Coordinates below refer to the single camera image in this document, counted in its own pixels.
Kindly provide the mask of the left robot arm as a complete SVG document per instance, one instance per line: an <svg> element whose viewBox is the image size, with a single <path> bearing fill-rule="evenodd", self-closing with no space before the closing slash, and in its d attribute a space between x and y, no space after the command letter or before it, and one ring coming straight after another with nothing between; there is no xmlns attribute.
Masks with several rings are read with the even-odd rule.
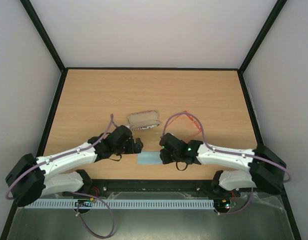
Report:
<svg viewBox="0 0 308 240"><path fill-rule="evenodd" d="M6 198L18 207L30 205L42 196L60 192L88 193L92 180L85 170L77 167L109 159L141 153L143 143L133 138L124 126L112 132L90 138L80 146L49 156L34 157L31 153L20 158L6 176L9 192Z"/></svg>

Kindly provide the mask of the red transparent sunglasses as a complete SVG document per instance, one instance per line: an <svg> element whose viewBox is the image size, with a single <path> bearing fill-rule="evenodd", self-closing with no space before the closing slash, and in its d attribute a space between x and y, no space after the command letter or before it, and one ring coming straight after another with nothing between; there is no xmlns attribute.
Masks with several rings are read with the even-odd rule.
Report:
<svg viewBox="0 0 308 240"><path fill-rule="evenodd" d="M163 129L163 136L167 133L167 127L169 125L171 125L172 122L174 122L177 118L179 118L181 115L185 115L189 118L189 120L196 126L197 128L197 132L195 134L191 134L188 136L188 138L193 138L197 135L199 135L200 133L202 133L202 126L199 123L199 121L192 115L190 114L188 111L184 110L180 113L175 113L173 114L165 123L164 129Z"/></svg>

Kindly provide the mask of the light blue cleaning cloth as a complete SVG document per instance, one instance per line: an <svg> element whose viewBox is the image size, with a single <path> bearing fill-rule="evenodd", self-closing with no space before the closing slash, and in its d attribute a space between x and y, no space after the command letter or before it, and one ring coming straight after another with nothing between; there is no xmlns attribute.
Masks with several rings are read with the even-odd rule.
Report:
<svg viewBox="0 0 308 240"><path fill-rule="evenodd" d="M137 154L137 163L139 165L161 165L159 151L143 151Z"/></svg>

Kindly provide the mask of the flag print glasses case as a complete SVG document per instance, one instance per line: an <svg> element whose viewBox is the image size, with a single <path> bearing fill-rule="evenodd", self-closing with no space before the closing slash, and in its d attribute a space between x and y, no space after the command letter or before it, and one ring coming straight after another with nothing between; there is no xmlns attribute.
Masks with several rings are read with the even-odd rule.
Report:
<svg viewBox="0 0 308 240"><path fill-rule="evenodd" d="M148 110L129 115L128 123L132 131L140 131L158 127L161 124L158 118L158 112Z"/></svg>

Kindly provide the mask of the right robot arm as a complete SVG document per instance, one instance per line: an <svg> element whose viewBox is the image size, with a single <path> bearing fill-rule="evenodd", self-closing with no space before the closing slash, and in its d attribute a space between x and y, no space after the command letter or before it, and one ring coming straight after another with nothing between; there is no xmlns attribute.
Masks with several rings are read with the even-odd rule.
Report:
<svg viewBox="0 0 308 240"><path fill-rule="evenodd" d="M232 168L232 171L216 173L212 191L218 196L241 188L257 188L271 195L282 192L286 163L264 145L255 149L218 147L200 140L184 142L170 133L161 137L159 144L160 158L165 165L183 162Z"/></svg>

